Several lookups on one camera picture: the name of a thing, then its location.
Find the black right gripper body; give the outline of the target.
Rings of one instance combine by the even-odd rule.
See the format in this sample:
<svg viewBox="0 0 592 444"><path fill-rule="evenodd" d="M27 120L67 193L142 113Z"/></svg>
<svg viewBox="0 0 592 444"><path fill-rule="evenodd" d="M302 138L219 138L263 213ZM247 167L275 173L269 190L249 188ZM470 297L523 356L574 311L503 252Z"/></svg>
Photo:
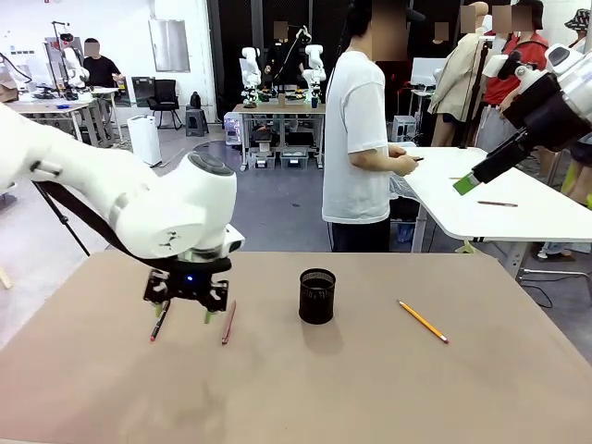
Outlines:
<svg viewBox="0 0 592 444"><path fill-rule="evenodd" d="M567 104L557 77L548 72L518 94L503 115L516 128L515 133L527 130L536 146L550 150L585 135L585 120Z"/></svg>

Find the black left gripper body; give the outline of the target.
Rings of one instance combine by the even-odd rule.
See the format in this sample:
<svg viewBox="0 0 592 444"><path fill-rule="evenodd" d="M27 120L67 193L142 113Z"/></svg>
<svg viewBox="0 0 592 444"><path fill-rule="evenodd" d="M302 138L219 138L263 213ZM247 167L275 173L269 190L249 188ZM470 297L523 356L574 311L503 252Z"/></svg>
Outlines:
<svg viewBox="0 0 592 444"><path fill-rule="evenodd" d="M155 260L152 268L167 272L168 298L205 298L214 282L214 275L230 270L229 258L195 263L177 258Z"/></svg>

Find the person's right hand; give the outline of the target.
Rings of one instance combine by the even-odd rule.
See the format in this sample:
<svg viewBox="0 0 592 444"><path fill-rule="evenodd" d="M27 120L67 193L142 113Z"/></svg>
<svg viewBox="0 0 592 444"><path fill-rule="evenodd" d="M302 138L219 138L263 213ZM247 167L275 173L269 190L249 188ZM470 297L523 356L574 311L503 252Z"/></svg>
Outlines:
<svg viewBox="0 0 592 444"><path fill-rule="evenodd" d="M399 176L405 177L416 170L418 162L415 157L407 154L391 158L391 170Z"/></svg>

